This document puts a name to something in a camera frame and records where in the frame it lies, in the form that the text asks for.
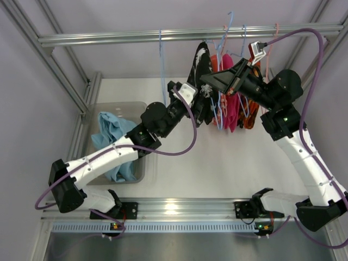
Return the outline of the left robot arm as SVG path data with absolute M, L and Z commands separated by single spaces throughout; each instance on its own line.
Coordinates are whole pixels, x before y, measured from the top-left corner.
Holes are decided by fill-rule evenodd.
M 188 83 L 169 82 L 173 100 L 168 106 L 153 102 L 140 116 L 141 123 L 111 145 L 70 162 L 59 159 L 52 164 L 49 186 L 61 213 L 90 210 L 92 216 L 117 217 L 122 203 L 115 191 L 91 188 L 88 184 L 107 171 L 135 161 L 161 146 L 181 119 L 191 116 L 190 107 L 197 90 Z

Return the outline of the light blue wire hanger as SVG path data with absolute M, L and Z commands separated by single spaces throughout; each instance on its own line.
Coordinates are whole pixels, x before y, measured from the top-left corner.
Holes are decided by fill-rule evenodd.
M 163 102 L 166 105 L 166 85 L 165 85 L 165 66 L 164 66 L 164 50 L 163 50 L 163 42 L 162 42 L 162 33 L 161 29 L 159 30 L 159 57 L 160 57 L 160 81 L 161 81 L 161 89 L 163 94 Z

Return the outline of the black white patterned garment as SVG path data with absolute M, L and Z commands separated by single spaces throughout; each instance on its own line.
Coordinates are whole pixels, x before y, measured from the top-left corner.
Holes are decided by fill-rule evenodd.
M 210 51 L 206 42 L 202 41 L 196 50 L 187 83 L 197 89 L 191 110 L 196 121 L 196 127 L 210 124 L 214 117 L 213 103 L 217 99 L 216 91 L 203 81 L 201 77 L 213 72 Z

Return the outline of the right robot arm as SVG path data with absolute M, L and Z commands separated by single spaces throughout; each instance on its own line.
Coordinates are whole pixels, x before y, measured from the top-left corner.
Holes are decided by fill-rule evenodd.
M 285 69 L 266 83 L 254 75 L 253 69 L 248 60 L 241 59 L 230 69 L 205 74 L 200 79 L 223 94 L 242 94 L 268 110 L 260 117 L 262 125 L 287 155 L 307 190 L 306 195 L 294 195 L 265 188 L 250 199 L 257 215 L 268 212 L 290 215 L 316 232 L 347 212 L 344 203 L 347 190 L 340 184 L 333 186 L 333 176 L 322 169 L 319 152 L 293 106 L 303 95 L 299 75 Z

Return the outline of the light blue trousers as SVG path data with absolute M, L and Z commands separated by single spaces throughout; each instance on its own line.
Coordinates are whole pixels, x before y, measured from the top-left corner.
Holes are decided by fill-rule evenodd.
M 100 112 L 97 119 L 100 132 L 91 136 L 96 150 L 101 150 L 118 141 L 136 126 L 135 122 L 106 111 Z M 134 174 L 134 164 L 130 161 L 107 171 L 104 175 L 109 181 L 121 183 L 136 181 Z

